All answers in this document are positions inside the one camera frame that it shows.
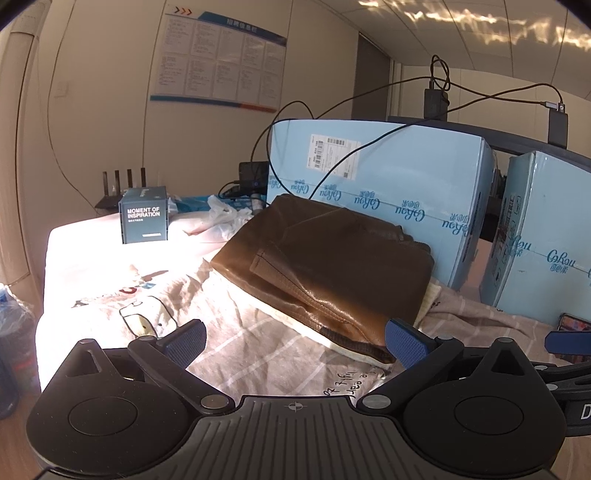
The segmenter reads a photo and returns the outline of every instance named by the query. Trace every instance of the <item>wooden floor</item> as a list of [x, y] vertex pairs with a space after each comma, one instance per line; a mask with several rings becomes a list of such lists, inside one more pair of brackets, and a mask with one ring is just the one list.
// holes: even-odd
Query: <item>wooden floor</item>
[[21, 399], [17, 410], [0, 420], [0, 478], [2, 480], [33, 480], [41, 471], [35, 461], [25, 434], [25, 423], [37, 398]]

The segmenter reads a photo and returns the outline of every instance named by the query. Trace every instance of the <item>ceiling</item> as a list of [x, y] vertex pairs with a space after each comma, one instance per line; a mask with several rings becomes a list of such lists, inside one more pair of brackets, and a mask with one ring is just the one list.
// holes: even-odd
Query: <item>ceiling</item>
[[591, 30], [556, 0], [322, 0], [406, 65], [548, 82], [591, 100]]

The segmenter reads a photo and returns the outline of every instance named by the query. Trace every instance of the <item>blue gripper pad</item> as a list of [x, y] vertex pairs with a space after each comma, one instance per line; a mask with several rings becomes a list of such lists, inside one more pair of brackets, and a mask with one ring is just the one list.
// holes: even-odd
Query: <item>blue gripper pad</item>
[[550, 332], [544, 346], [548, 353], [591, 355], [591, 332]]
[[163, 340], [161, 352], [182, 369], [186, 369], [205, 350], [207, 329], [201, 320], [194, 319]]
[[386, 324], [386, 348], [404, 368], [420, 362], [437, 347], [435, 340], [419, 332], [408, 323], [391, 319]]

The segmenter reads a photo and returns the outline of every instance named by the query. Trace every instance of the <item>ridged black surface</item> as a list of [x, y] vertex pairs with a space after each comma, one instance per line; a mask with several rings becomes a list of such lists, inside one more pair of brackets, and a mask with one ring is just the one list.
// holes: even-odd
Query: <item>ridged black surface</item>
[[[234, 413], [199, 421], [187, 443], [171, 458], [128, 478], [457, 480], [463, 477], [425, 462], [406, 445], [392, 421], [358, 413], [344, 397], [245, 397], [241, 408]], [[62, 477], [53, 473], [41, 478], [58, 479]], [[555, 477], [541, 471], [523, 479], [555, 480]]]

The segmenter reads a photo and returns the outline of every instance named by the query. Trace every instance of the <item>black cable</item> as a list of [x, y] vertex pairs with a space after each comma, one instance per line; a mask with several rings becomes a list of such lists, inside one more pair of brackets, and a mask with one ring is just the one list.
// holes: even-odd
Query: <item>black cable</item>
[[273, 125], [275, 125], [275, 121], [277, 120], [277, 118], [279, 117], [279, 115], [281, 114], [281, 112], [282, 112], [283, 110], [285, 110], [287, 107], [289, 107], [290, 105], [294, 105], [295, 103], [301, 103], [302, 105], [304, 105], [304, 106], [306, 107], [306, 110], [308, 110], [308, 113], [310, 114], [310, 116], [311, 116], [312, 118], [314, 118], [314, 114], [312, 113], [312, 110], [310, 110], [310, 107], [309, 107], [309, 106], [308, 106], [308, 105], [307, 105], [305, 102], [302, 102], [301, 100], [294, 100], [293, 102], [289, 102], [289, 103], [285, 104], [285, 105], [284, 105], [284, 106], [283, 106], [283, 107], [282, 107], [282, 108], [281, 108], [281, 109], [280, 109], [280, 110], [277, 112], [277, 114], [275, 115], [275, 118], [274, 118], [274, 119], [273, 119], [273, 121], [270, 123], [270, 125], [268, 125], [268, 126], [267, 126], [267, 127], [266, 127], [266, 128], [265, 128], [265, 129], [264, 129], [262, 132], [261, 132], [261, 134], [259, 135], [259, 137], [256, 139], [255, 146], [254, 146], [254, 147], [252, 147], [252, 152], [251, 152], [251, 162], [253, 162], [253, 160], [254, 160], [256, 148], [257, 148], [257, 146], [258, 146], [259, 142], [261, 141], [261, 138], [263, 137], [263, 135], [265, 135], [265, 133], [266, 133], [266, 132], [268, 132], [268, 131], [269, 131], [269, 130], [270, 130], [272, 127], [273, 127]]
[[236, 184], [239, 184], [239, 183], [240, 183], [240, 182], [239, 182], [238, 180], [232, 180], [232, 181], [229, 181], [228, 183], [226, 183], [226, 184], [225, 184], [225, 185], [224, 185], [224, 186], [223, 186], [223, 187], [220, 189], [220, 191], [217, 193], [217, 196], [219, 197], [219, 196], [222, 194], [222, 190], [223, 190], [224, 188], [226, 188], [228, 185], [236, 185]]
[[[357, 95], [354, 95], [352, 97], [346, 98], [345, 100], [342, 100], [339, 103], [337, 103], [336, 105], [330, 107], [326, 112], [321, 113], [316, 118], [319, 119], [319, 118], [325, 116], [327, 113], [331, 112], [332, 110], [334, 110], [338, 106], [342, 105], [343, 103], [349, 102], [351, 100], [355, 100], [357, 98], [361, 98], [361, 97], [363, 97], [365, 95], [369, 95], [370, 93], [374, 93], [374, 92], [377, 92], [379, 90], [382, 90], [382, 89], [385, 89], [385, 88], [388, 88], [388, 87], [391, 87], [391, 86], [401, 85], [401, 84], [407, 83], [407, 82], [414, 82], [416, 80], [430, 80], [430, 79], [431, 79], [431, 77], [420, 76], [420, 77], [413, 77], [413, 78], [409, 78], [409, 79], [405, 79], [405, 80], [399, 80], [397, 82], [387, 83], [385, 85], [382, 85], [381, 87], [377, 87], [377, 88], [374, 88], [374, 89], [369, 90], [367, 92], [358, 93]], [[446, 79], [441, 79], [439, 77], [435, 77], [435, 80], [439, 80], [441, 82], [445, 82], [446, 81]], [[464, 86], [462, 86], [462, 85], [460, 85], [458, 83], [450, 82], [450, 84], [453, 85], [454, 87], [457, 87], [457, 88], [461, 89], [461, 90], [465, 90], [467, 92], [474, 93], [476, 95], [481, 95], [481, 96], [486, 97], [486, 98], [496, 98], [497, 100], [502, 100], [504, 102], [533, 103], [533, 104], [536, 104], [536, 105], [544, 105], [544, 102], [536, 102], [534, 100], [518, 100], [518, 99], [513, 99], [513, 98], [497, 98], [497, 97], [494, 97], [492, 95], [487, 95], [485, 93], [477, 92], [475, 90], [469, 89], [469, 88], [464, 87]], [[560, 103], [563, 103], [563, 99], [562, 99], [562, 95], [560, 94], [560, 91], [558, 91], [558, 89], [554, 85], [552, 85], [551, 83], [545, 83], [545, 82], [533, 83], [533, 84], [527, 85], [525, 87], [519, 87], [519, 88], [515, 88], [515, 89], [511, 89], [511, 90], [506, 90], [505, 93], [520, 92], [522, 90], [528, 90], [528, 89], [531, 89], [531, 88], [534, 88], [534, 87], [550, 87], [550, 88], [552, 88], [558, 94], [558, 97], [560, 98]]]
[[388, 87], [391, 87], [391, 86], [394, 86], [394, 85], [400, 85], [402, 83], [407, 83], [407, 82], [414, 82], [415, 80], [429, 80], [430, 78], [431, 77], [427, 77], [427, 76], [413, 77], [413, 78], [406, 79], [406, 80], [399, 80], [397, 82], [387, 83], [386, 85], [382, 85], [381, 87], [374, 88], [374, 89], [369, 90], [369, 91], [364, 92], [364, 93], [358, 93], [357, 95], [353, 95], [352, 97], [346, 98], [345, 100], [340, 101], [336, 105], [333, 105], [326, 112], [321, 113], [319, 116], [317, 116], [316, 119], [319, 119], [319, 118], [325, 116], [327, 113], [331, 112], [332, 110], [334, 110], [338, 106], [341, 106], [343, 103], [349, 102], [351, 100], [355, 100], [355, 99], [360, 98], [360, 97], [363, 97], [365, 95], [369, 95], [370, 93], [374, 93], [374, 92], [377, 92], [379, 90], [382, 90], [384, 88], [388, 88]]
[[[437, 83], [437, 79], [435, 78], [434, 69], [436, 63], [441, 65], [443, 73], [445, 73], [445, 81], [443, 83], [443, 87]], [[449, 92], [449, 90], [452, 88], [452, 82], [449, 78], [449, 65], [447, 64], [447, 62], [440, 58], [439, 55], [434, 55], [433, 57], [431, 57], [430, 71], [431, 78], [429, 80], [429, 88], [433, 88], [434, 85], [437, 85], [442, 92]]]
[[[281, 107], [281, 109], [275, 114], [275, 117], [273, 118], [273, 121], [261, 132], [261, 134], [259, 135], [259, 137], [256, 139], [255, 145], [254, 147], [252, 147], [252, 152], [251, 152], [251, 165], [255, 156], [255, 150], [259, 144], [259, 142], [261, 141], [261, 138], [263, 137], [263, 135], [265, 135], [265, 132], [267, 133], [267, 139], [266, 139], [266, 145], [265, 148], [267, 150], [267, 161], [269, 162], [269, 167], [271, 168], [271, 171], [273, 172], [273, 175], [275, 176], [275, 178], [277, 179], [277, 182], [279, 182], [279, 185], [281, 185], [281, 187], [283, 187], [283, 189], [293, 195], [294, 193], [291, 190], [288, 190], [287, 187], [285, 185], [283, 185], [283, 182], [280, 180], [280, 178], [277, 176], [276, 172], [275, 172], [275, 168], [273, 167], [272, 163], [271, 163], [271, 153], [269, 151], [269, 136], [271, 135], [271, 130], [273, 128], [273, 126], [277, 123], [279, 123], [280, 121], [277, 121], [277, 118], [279, 117], [279, 115], [282, 113], [283, 110], [285, 110], [287, 107], [291, 106], [291, 105], [295, 105], [296, 103], [300, 103], [303, 106], [306, 107], [306, 110], [308, 110], [308, 113], [310, 114], [310, 117], [313, 119], [314, 118], [314, 114], [312, 113], [312, 110], [310, 109], [310, 107], [308, 106], [308, 104], [306, 104], [305, 102], [302, 102], [301, 100], [294, 100], [293, 102], [289, 102], [286, 103], [283, 107]], [[260, 166], [257, 166], [256, 168], [256, 172], [253, 171], [252, 175], [256, 178], [258, 173], [259, 173], [259, 168]]]
[[[477, 98], [475, 100], [472, 100], [471, 102], [465, 103], [464, 105], [460, 105], [458, 107], [452, 108], [451, 110], [448, 111], [449, 112], [455, 112], [457, 110], [461, 110], [462, 108], [466, 108], [470, 105], [473, 105], [474, 103], [477, 102], [481, 102], [483, 100], [488, 100], [489, 98], [497, 98], [499, 95], [503, 95], [504, 93], [507, 93], [508, 90], [504, 91], [504, 92], [499, 92], [496, 93], [494, 95], [487, 95], [484, 96], [482, 98]], [[378, 138], [375, 138], [374, 140], [372, 140], [371, 142], [366, 143], [365, 145], [361, 145], [358, 148], [355, 148], [354, 150], [350, 151], [349, 153], [347, 153], [343, 158], [341, 158], [337, 163], [335, 163], [333, 165], [333, 167], [326, 173], [326, 175], [324, 175], [324, 177], [322, 178], [322, 180], [319, 181], [318, 185], [316, 185], [316, 187], [314, 188], [314, 190], [312, 190], [312, 193], [310, 194], [310, 196], [308, 197], [308, 200], [311, 200], [312, 197], [314, 196], [314, 194], [318, 191], [318, 189], [320, 188], [320, 186], [326, 181], [326, 179], [330, 176], [331, 173], [333, 173], [333, 171], [335, 171], [339, 165], [341, 165], [345, 160], [347, 160], [351, 155], [354, 155], [355, 153], [357, 153], [358, 151], [370, 147], [374, 144], [376, 144], [377, 142], [379, 142], [381, 139], [392, 135], [393, 133], [396, 133], [406, 127], [411, 127], [412, 125], [419, 125], [422, 124], [424, 122], [427, 122], [429, 120], [436, 120], [439, 116], [434, 116], [434, 117], [430, 117], [430, 118], [421, 118], [420, 120], [417, 120], [415, 122], [411, 122], [409, 124], [405, 124], [405, 125], [400, 125], [399, 127], [396, 127], [386, 133], [384, 133], [383, 135], [380, 135]]]
[[66, 22], [66, 26], [64, 28], [64, 33], [61, 36], [61, 40], [59, 45], [57, 46], [57, 53], [56, 53], [56, 62], [53, 64], [53, 71], [51, 72], [51, 80], [49, 82], [49, 91], [47, 93], [47, 116], [46, 116], [46, 123], [47, 123], [47, 137], [49, 139], [49, 146], [51, 148], [51, 153], [53, 153], [53, 158], [56, 161], [56, 165], [57, 168], [60, 170], [61, 176], [64, 177], [65, 181], [68, 182], [68, 184], [70, 185], [70, 187], [72, 187], [75, 191], [78, 192], [78, 194], [85, 199], [86, 203], [88, 203], [88, 205], [90, 205], [90, 208], [92, 208], [92, 210], [94, 211], [94, 213], [98, 216], [99, 212], [96, 210], [95, 206], [91, 204], [90, 200], [88, 198], [86, 198], [82, 192], [80, 190], [78, 190], [74, 184], [70, 181], [70, 179], [68, 179], [68, 177], [66, 177], [66, 174], [64, 173], [64, 171], [61, 169], [61, 165], [60, 162], [57, 159], [57, 155], [56, 155], [56, 151], [53, 147], [53, 140], [51, 139], [51, 128], [50, 128], [50, 123], [49, 123], [49, 106], [50, 106], [50, 101], [51, 101], [51, 89], [53, 88], [53, 79], [56, 75], [56, 69], [57, 69], [57, 60], [60, 57], [60, 50], [61, 50], [61, 44], [63, 44], [64, 42], [64, 38], [66, 38], [66, 32], [68, 30], [68, 26], [70, 25], [70, 20], [72, 19], [72, 13], [74, 13], [74, 8], [76, 7], [76, 0], [74, 0], [74, 4], [72, 5], [72, 10], [70, 10], [70, 16], [68, 17], [68, 20]]

